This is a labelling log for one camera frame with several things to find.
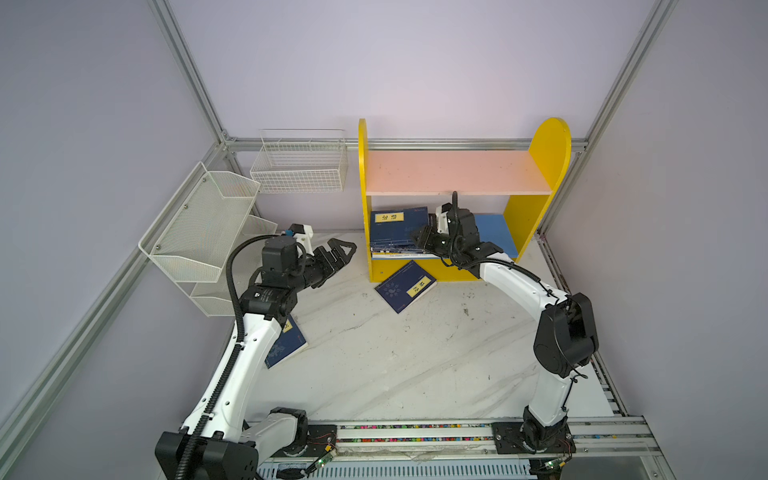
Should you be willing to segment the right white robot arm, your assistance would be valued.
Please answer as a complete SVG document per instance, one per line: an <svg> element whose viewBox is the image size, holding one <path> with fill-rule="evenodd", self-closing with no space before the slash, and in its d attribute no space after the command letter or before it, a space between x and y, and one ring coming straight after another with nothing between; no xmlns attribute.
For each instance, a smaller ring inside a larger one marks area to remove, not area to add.
<svg viewBox="0 0 768 480"><path fill-rule="evenodd" d="M523 411L518 444L532 453L551 449L566 434L568 402L578 381L587 377L582 368L599 349L591 300L550 286L498 245L482 240L475 216L459 206L456 191L412 238L444 266L496 287L538 321L532 350L540 371Z"/></svg>

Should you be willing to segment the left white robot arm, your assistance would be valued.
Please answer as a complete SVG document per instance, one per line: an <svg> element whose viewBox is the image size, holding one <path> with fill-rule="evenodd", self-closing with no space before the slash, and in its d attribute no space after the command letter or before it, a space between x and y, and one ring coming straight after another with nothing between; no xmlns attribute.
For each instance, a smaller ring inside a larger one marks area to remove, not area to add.
<svg viewBox="0 0 768 480"><path fill-rule="evenodd" d="M298 295L348 265L357 246L331 238L308 250L298 234L250 238L228 255L224 275L234 312L225 352L195 409L175 432L161 434L155 458L167 479L256 479L276 453L297 455L309 443L305 411L272 409L246 427L247 403Z"/></svg>

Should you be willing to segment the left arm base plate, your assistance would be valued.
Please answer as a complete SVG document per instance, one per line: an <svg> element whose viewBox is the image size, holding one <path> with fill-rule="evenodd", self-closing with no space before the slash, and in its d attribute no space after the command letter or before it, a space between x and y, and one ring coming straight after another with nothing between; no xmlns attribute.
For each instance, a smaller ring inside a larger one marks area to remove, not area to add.
<svg viewBox="0 0 768 480"><path fill-rule="evenodd" d="M294 447L286 447L280 451L282 457L319 457L326 452L327 447L336 443L338 426L335 424L310 424L303 440Z"/></svg>

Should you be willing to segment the navy book yellow label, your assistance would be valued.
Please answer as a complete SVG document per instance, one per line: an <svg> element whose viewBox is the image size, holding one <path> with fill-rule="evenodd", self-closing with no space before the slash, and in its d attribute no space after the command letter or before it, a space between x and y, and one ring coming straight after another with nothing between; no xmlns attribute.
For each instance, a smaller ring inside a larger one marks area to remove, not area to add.
<svg viewBox="0 0 768 480"><path fill-rule="evenodd" d="M426 206L395 211L373 211L370 216L372 245L405 246L413 243L411 235L428 224Z"/></svg>

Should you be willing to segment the navy book under left arm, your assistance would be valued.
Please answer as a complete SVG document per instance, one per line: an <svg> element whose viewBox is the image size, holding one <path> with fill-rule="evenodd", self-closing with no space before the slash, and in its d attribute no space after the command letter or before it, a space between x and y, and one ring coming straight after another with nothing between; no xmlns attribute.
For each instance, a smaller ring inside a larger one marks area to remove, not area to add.
<svg viewBox="0 0 768 480"><path fill-rule="evenodd" d="M307 345L305 335L298 326L296 320L289 315L283 329L272 345L266 359L265 366L268 369L275 367L291 355L297 353Z"/></svg>

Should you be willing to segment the white book brown bars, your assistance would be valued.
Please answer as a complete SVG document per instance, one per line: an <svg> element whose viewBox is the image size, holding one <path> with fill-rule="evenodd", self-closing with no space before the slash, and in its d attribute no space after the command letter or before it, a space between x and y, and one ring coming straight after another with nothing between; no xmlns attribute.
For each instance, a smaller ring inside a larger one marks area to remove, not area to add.
<svg viewBox="0 0 768 480"><path fill-rule="evenodd" d="M373 245L370 248L373 259L437 259L438 256L415 245Z"/></svg>

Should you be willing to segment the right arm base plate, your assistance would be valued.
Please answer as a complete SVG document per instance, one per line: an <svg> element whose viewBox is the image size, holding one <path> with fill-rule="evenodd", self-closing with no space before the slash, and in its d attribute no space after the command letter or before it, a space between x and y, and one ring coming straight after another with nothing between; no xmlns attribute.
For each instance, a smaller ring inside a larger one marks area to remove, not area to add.
<svg viewBox="0 0 768 480"><path fill-rule="evenodd" d="M498 454L571 454L576 449L567 419L549 427L535 420L494 422L491 429Z"/></svg>

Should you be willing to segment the navy bagua book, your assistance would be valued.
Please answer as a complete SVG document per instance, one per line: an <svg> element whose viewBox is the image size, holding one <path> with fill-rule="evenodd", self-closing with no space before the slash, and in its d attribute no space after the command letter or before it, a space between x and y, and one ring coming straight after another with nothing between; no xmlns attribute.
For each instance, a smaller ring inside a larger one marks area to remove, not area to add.
<svg viewBox="0 0 768 480"><path fill-rule="evenodd" d="M395 313L400 314L436 284L433 275L415 261L409 261L376 286L375 291Z"/></svg>

